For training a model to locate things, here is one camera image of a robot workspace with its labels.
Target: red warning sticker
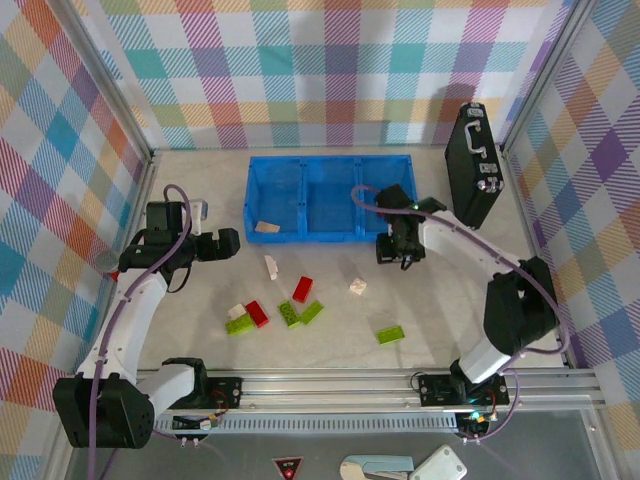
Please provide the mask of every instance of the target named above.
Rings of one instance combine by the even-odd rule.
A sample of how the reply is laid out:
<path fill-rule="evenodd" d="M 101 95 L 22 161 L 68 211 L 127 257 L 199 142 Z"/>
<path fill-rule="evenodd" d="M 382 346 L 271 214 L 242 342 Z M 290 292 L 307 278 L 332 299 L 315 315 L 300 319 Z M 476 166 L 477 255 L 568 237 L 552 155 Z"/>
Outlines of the red warning sticker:
<path fill-rule="evenodd" d="M 284 480 L 294 480 L 300 469 L 303 457 L 297 458 L 274 458 L 273 463 L 276 464 L 280 475 Z"/>

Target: black briefcase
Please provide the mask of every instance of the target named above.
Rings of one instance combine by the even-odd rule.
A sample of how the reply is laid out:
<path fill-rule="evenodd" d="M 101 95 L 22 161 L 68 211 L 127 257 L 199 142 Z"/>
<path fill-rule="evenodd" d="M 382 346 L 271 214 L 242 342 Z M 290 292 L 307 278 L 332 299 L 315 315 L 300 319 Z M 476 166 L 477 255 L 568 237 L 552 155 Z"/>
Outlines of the black briefcase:
<path fill-rule="evenodd" d="M 484 105 L 465 103 L 460 107 L 444 156 L 453 213 L 468 227 L 480 228 L 504 188 Z"/>

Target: briefcase handle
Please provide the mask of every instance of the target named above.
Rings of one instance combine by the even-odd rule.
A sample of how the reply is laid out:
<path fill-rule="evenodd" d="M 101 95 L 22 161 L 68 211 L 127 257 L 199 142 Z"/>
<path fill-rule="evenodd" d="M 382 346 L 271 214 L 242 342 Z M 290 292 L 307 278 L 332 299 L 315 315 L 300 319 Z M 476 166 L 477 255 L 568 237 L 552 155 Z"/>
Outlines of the briefcase handle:
<path fill-rule="evenodd" d="M 472 155 L 479 154 L 482 156 L 483 159 L 487 158 L 487 147 L 473 148 L 473 140 L 471 139 L 471 132 L 469 131 L 471 127 L 475 127 L 476 132 L 479 132 L 480 120 L 469 122 L 464 127 L 464 136 L 467 137 L 467 148 L 469 149 L 469 153 Z"/>

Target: white table surface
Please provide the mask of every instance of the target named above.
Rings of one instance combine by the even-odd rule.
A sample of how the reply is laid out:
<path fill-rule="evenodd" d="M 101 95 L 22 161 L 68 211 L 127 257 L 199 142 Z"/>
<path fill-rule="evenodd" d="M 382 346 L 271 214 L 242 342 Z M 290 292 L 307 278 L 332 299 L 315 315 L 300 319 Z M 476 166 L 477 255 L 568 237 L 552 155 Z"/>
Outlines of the white table surface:
<path fill-rule="evenodd" d="M 445 258 L 427 258 L 402 272 L 378 265 L 373 244 L 257 245 L 246 242 L 242 218 L 247 167 L 254 155 L 410 154 L 421 198 L 433 196 L 451 207 L 443 150 L 428 147 L 316 148 L 237 151 L 172 151 L 162 155 L 151 199 L 167 183 L 209 203 L 204 231 L 233 227 L 242 247 L 230 260 L 194 263 L 187 286 L 161 301 L 143 347 L 139 368 L 163 360 L 202 358 L 208 368 L 448 367 L 481 335 L 484 294 Z M 480 233 L 500 248 L 531 256 L 511 191 L 504 191 Z M 278 263 L 269 279 L 264 255 Z M 177 273 L 173 288 L 182 279 Z M 325 310 L 310 326 L 289 329 L 277 305 L 290 299 L 300 276 L 314 279 L 307 303 Z M 354 278 L 367 282 L 361 297 L 349 290 Z M 258 300 L 270 323 L 229 337 L 227 311 Z M 375 332 L 401 325 L 406 338 L 380 346 Z M 537 342 L 554 348 L 552 334 Z M 560 356 L 532 355 L 517 366 L 560 367 Z"/>

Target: red lego brick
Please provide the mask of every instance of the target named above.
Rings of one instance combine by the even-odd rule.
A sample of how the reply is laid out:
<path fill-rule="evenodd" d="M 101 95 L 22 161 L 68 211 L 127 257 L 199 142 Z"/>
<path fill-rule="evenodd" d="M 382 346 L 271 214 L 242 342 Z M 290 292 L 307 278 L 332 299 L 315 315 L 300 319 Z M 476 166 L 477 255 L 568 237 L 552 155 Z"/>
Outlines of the red lego brick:
<path fill-rule="evenodd" d="M 293 299 L 296 302 L 304 303 L 307 301 L 311 287 L 313 286 L 313 279 L 309 277 L 300 277 L 296 291 L 293 292 Z"/>
<path fill-rule="evenodd" d="M 250 304 L 245 305 L 244 308 L 249 313 L 249 316 L 253 320 L 253 323 L 256 324 L 256 327 L 262 328 L 267 323 L 269 323 L 269 318 L 264 313 L 264 310 L 262 310 L 262 307 L 260 306 L 260 304 L 257 301 L 254 300 Z"/>

